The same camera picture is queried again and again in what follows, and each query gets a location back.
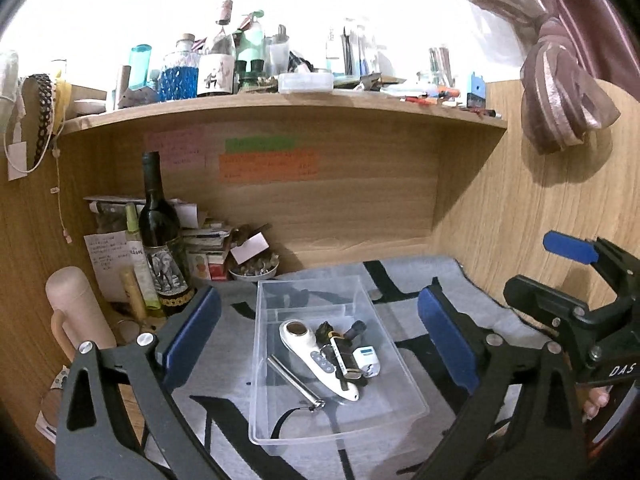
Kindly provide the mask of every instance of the metal rod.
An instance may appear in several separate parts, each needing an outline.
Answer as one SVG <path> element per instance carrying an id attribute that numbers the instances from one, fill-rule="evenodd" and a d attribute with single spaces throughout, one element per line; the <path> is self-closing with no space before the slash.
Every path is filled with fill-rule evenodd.
<path id="1" fill-rule="evenodd" d="M 312 404 L 314 410 L 324 408 L 324 400 L 307 388 L 306 384 L 300 381 L 300 379 L 297 378 L 284 364 L 282 364 L 275 355 L 267 357 L 267 362 L 280 377 L 287 381 L 287 383 L 291 384 L 291 386 L 299 391 L 303 397 Z"/>

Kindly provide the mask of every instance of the mug handle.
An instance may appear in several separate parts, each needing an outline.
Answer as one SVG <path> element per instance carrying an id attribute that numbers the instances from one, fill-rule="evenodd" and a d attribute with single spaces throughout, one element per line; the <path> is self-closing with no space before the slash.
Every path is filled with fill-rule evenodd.
<path id="1" fill-rule="evenodd" d="M 73 362 L 76 355 L 76 348 L 73 346 L 71 339 L 66 335 L 65 330 L 62 328 L 62 324 L 66 321 L 66 314 L 62 310 L 54 310 L 53 316 L 51 316 L 51 331 L 53 337 L 62 348 L 66 358 Z"/>

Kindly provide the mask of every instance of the metal screw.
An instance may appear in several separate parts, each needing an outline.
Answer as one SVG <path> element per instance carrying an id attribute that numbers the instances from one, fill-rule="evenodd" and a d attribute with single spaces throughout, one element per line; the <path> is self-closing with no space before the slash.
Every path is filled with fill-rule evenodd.
<path id="1" fill-rule="evenodd" d="M 562 347 L 555 341 L 550 341 L 546 344 L 546 349 L 552 354 L 559 354 L 562 351 Z"/>
<path id="2" fill-rule="evenodd" d="M 91 341 L 85 341 L 84 343 L 80 343 L 78 350 L 81 354 L 86 354 L 90 352 L 94 347 L 94 344 Z"/>
<path id="3" fill-rule="evenodd" d="M 138 338 L 136 339 L 136 342 L 140 346 L 147 346 L 147 345 L 150 345 L 153 342 L 153 340 L 154 340 L 154 335 L 151 332 L 143 332 L 138 336 Z"/>
<path id="4" fill-rule="evenodd" d="M 487 343 L 489 343 L 489 345 L 491 346 L 500 346 L 503 342 L 504 339 L 502 339 L 499 335 L 497 334 L 489 334 L 486 337 L 486 341 Z"/>
<path id="5" fill-rule="evenodd" d="M 591 350 L 589 350 L 589 357 L 591 357 L 591 359 L 593 359 L 594 361 L 599 361 L 600 359 L 602 359 L 602 348 L 597 345 L 592 347 Z"/>

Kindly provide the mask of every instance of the green bottle cap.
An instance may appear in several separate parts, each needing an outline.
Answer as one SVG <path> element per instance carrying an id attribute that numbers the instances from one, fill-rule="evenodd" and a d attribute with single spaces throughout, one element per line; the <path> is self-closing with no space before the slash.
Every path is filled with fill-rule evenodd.
<path id="1" fill-rule="evenodd" d="M 134 233 L 138 230 L 138 212 L 136 211 L 136 205 L 133 202 L 129 202 L 124 206 L 124 210 L 127 213 L 127 231 Z"/>

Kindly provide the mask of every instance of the blue gripper pad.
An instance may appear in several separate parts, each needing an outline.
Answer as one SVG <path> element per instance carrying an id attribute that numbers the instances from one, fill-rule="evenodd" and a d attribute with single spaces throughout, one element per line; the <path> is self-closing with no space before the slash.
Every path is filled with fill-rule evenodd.
<path id="1" fill-rule="evenodd" d="M 165 375 L 162 384 L 169 393 L 183 386 L 189 379 L 222 313 L 222 303 L 215 288 L 199 290 L 191 301 L 199 304 L 174 338 L 164 359 Z"/>
<path id="2" fill-rule="evenodd" d="M 480 379 L 476 372 L 476 357 L 458 327 L 444 311 L 428 288 L 418 296 L 418 316 L 440 354 L 451 379 L 473 394 Z"/>
<path id="3" fill-rule="evenodd" d="M 549 231 L 542 238 L 542 245 L 550 253 L 581 264 L 591 265 L 598 261 L 598 253 L 593 244 L 558 231 Z"/>

